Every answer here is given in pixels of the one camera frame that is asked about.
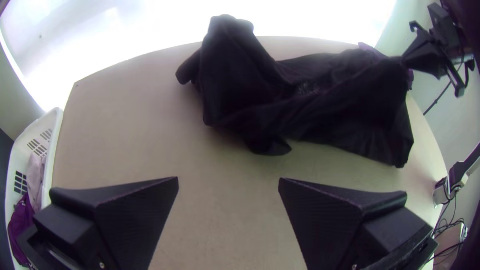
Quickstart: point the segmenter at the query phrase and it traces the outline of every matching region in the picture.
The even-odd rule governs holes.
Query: white wall
[[[15,74],[0,46],[0,129],[15,140],[44,111]]]
[[[392,17],[378,42],[377,49],[388,56],[402,55],[417,34],[410,32],[410,21],[419,22],[425,29],[432,27],[427,6],[433,0],[397,0]],[[460,76],[465,77],[464,69]],[[431,75],[415,72],[410,94],[425,111],[448,84],[448,78],[438,81]],[[480,75],[478,68],[470,73],[470,83],[464,97],[455,98],[449,88],[438,104],[426,115],[447,169],[464,160],[480,142]],[[457,198],[455,220],[464,218],[470,226],[480,200],[480,172],[472,175]],[[454,205],[445,213],[452,217]]]

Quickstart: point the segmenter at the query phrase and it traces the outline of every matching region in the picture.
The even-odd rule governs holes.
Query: white laundry basket
[[[14,213],[15,205],[27,192],[27,165],[32,153],[39,157],[47,156],[43,175],[41,207],[43,209],[50,205],[49,191],[52,188],[55,152],[63,116],[64,112],[61,109],[54,108],[29,125],[13,144],[5,189],[5,223],[7,228]],[[15,269],[26,269],[20,266],[13,257],[11,247],[10,253]]]

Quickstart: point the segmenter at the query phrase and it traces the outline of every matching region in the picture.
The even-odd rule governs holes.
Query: pink cloth
[[[26,182],[30,204],[37,213],[42,209],[42,186],[44,183],[46,157],[40,158],[32,153],[26,169]]]

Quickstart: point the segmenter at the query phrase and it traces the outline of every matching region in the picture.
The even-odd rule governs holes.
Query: table
[[[276,60],[357,46],[298,37],[260,37]],[[150,269],[306,269],[278,193],[280,177],[370,192],[407,191],[406,206],[435,226],[433,189],[447,175],[442,154],[411,96],[415,144],[403,169],[343,150],[289,142],[284,156],[251,153],[205,126],[179,65],[200,43],[119,63],[78,81],[65,108],[53,186],[85,189],[178,176],[180,191]]]

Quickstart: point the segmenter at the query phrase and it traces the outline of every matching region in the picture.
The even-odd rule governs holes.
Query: purple cloth
[[[376,48],[374,48],[374,47],[372,47],[368,44],[365,44],[363,42],[359,42],[358,47],[360,48],[360,50],[367,51],[367,52],[373,52],[378,57],[379,60],[388,58],[388,56],[379,52]],[[414,71],[412,69],[409,69],[408,70],[408,89],[412,90],[412,85],[413,84],[414,84]]]
[[[11,251],[16,261],[25,267],[28,267],[30,262],[17,244],[17,238],[34,224],[34,214],[29,194],[26,193],[15,206],[15,212],[13,212],[10,223],[8,223]]]

